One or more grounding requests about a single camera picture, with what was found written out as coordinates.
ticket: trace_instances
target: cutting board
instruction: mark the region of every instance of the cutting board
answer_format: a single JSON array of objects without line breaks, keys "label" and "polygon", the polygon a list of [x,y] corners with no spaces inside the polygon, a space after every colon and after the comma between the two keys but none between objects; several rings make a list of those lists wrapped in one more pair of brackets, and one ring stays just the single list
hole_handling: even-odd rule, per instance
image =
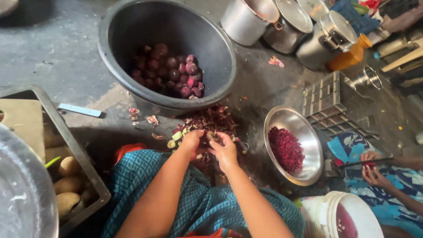
[{"label": "cutting board", "polygon": [[43,112],[37,100],[0,99],[1,123],[14,131],[45,164]]}]

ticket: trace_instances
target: black plastic basin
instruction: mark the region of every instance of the black plastic basin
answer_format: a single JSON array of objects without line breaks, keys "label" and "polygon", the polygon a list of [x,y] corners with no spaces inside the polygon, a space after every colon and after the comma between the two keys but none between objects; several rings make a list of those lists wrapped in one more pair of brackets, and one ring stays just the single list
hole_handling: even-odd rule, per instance
[{"label": "black plastic basin", "polygon": [[[176,54],[197,57],[204,70],[204,98],[164,96],[128,75],[137,48],[157,43],[167,44]],[[169,0],[123,0],[109,7],[101,17],[98,47],[107,68],[131,92],[138,107],[164,116],[217,103],[229,93],[236,74],[231,43],[220,27],[191,8]]]}]

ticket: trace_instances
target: hand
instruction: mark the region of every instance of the hand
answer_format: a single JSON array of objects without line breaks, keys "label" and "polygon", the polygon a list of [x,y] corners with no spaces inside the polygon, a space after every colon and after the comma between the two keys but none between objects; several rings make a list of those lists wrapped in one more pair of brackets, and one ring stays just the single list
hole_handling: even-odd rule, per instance
[{"label": "hand", "polygon": [[190,161],[197,158],[197,154],[201,154],[205,151],[198,151],[198,145],[200,143],[200,137],[204,135],[204,130],[193,130],[187,133],[182,140],[178,150],[188,153]]},{"label": "hand", "polygon": [[376,167],[371,169],[369,166],[363,166],[362,176],[370,186],[376,186],[379,188],[387,189],[394,185],[387,180],[382,174],[379,173]]},{"label": "hand", "polygon": [[214,154],[219,161],[219,167],[227,174],[232,168],[239,167],[238,161],[236,160],[236,146],[232,139],[222,132],[217,132],[217,135],[223,139],[224,147],[218,143],[211,141],[209,152]]},{"label": "hand", "polygon": [[377,151],[369,151],[360,155],[360,161],[369,161],[381,158],[382,156]]}]

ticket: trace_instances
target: orange plastic bottle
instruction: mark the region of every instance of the orange plastic bottle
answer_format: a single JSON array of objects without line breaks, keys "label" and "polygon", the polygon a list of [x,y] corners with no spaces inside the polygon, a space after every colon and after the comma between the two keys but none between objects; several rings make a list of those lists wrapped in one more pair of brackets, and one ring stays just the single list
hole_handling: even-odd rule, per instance
[{"label": "orange plastic bottle", "polygon": [[357,43],[351,46],[348,52],[343,52],[335,59],[327,64],[327,66],[335,70],[347,69],[363,60],[364,49],[372,47],[371,41],[366,35],[360,34]]}]

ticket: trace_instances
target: blue cloth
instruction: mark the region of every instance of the blue cloth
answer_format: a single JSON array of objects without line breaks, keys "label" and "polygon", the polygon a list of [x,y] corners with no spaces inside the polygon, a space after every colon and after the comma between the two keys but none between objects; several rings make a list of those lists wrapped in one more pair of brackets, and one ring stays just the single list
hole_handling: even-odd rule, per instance
[{"label": "blue cloth", "polygon": [[[170,153],[150,149],[126,153],[112,171],[111,201],[115,208],[102,237],[112,238],[123,224],[134,204],[147,189]],[[296,238],[304,236],[304,220],[298,208],[286,197],[271,189],[259,189],[273,205]],[[212,188],[204,175],[189,165],[182,182],[178,209],[168,237],[182,237],[190,231],[210,235],[219,228],[239,233],[246,223],[230,186]]]},{"label": "blue cloth", "polygon": [[[333,154],[344,163],[357,162],[360,154],[376,150],[356,132],[345,132],[327,144]],[[409,211],[383,189],[370,187],[362,178],[361,168],[361,165],[345,168],[344,181],[350,193],[358,195],[371,207],[380,224],[401,227],[413,237],[423,237],[423,216]],[[396,188],[423,202],[423,171],[416,172],[412,169],[385,165],[377,168]]]}]

